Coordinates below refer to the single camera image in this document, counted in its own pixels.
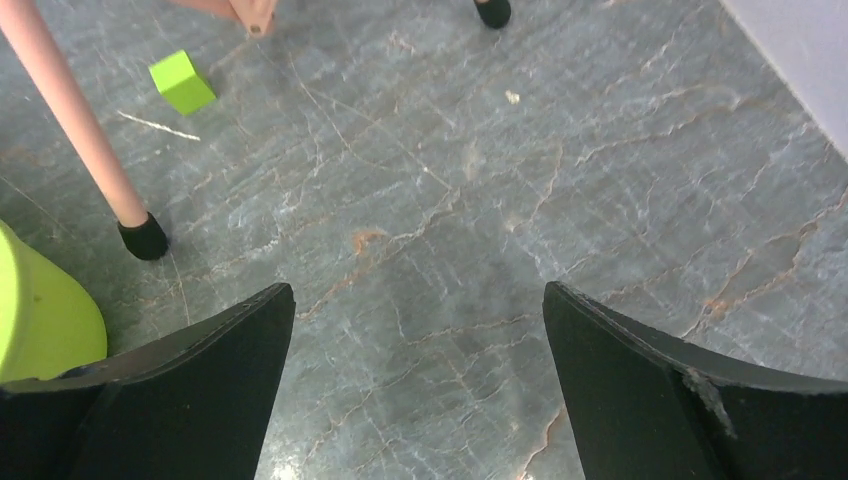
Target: green wooden cube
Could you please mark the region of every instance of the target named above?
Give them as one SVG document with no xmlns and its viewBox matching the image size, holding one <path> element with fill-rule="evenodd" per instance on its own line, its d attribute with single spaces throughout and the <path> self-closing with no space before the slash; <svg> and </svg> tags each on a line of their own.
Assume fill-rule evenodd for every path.
<svg viewBox="0 0 848 480">
<path fill-rule="evenodd" d="M 150 67 L 156 89 L 174 109 L 188 115 L 215 100 L 215 92 L 204 79 L 185 50 Z"/>
</svg>

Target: white wall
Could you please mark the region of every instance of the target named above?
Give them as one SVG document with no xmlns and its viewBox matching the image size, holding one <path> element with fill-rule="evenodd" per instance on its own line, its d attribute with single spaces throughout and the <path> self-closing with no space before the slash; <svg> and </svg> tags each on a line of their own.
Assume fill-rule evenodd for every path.
<svg viewBox="0 0 848 480">
<path fill-rule="evenodd" d="M 848 157 L 848 0 L 722 0 Z"/>
</svg>

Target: marble floor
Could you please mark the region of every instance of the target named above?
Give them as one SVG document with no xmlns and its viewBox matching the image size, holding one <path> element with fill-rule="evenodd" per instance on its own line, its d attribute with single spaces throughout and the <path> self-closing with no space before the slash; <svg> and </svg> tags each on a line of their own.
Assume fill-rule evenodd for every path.
<svg viewBox="0 0 848 480">
<path fill-rule="evenodd" d="M 848 164 L 717 0 L 513 0 L 502 32 L 471 0 L 285 0 L 262 41 L 163 1 L 38 3 L 173 249 L 123 250 L 5 43 L 0 218 L 113 353 L 293 285 L 258 479 L 583 478 L 549 280 L 848 379 Z M 179 49 L 220 97 L 187 118 L 147 72 Z"/>
</svg>

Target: pink chair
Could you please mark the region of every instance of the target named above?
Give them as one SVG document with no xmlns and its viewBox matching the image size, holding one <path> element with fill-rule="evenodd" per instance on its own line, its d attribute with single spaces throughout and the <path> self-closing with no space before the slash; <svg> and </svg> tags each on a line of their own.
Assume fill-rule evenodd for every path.
<svg viewBox="0 0 848 480">
<path fill-rule="evenodd" d="M 172 1 L 238 21 L 256 37 L 272 30 L 277 4 L 277 0 Z M 491 28 L 502 28 L 509 21 L 508 0 L 474 0 L 474 4 Z M 115 213 L 124 245 L 141 260 L 163 257 L 168 252 L 165 232 L 124 172 L 35 1 L 0 0 L 0 29 Z"/>
</svg>

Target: chair leg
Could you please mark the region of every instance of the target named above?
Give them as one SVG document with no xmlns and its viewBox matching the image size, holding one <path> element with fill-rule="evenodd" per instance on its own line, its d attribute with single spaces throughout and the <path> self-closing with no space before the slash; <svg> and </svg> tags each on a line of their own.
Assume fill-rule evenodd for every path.
<svg viewBox="0 0 848 480">
<path fill-rule="evenodd" d="M 498 30 L 509 23 L 509 17 L 512 15 L 509 0 L 474 0 L 474 5 L 487 27 Z"/>
<path fill-rule="evenodd" d="M 165 232 L 124 172 L 35 1 L 0 0 L 0 29 L 115 213 L 127 249 L 142 260 L 164 256 Z"/>
</svg>

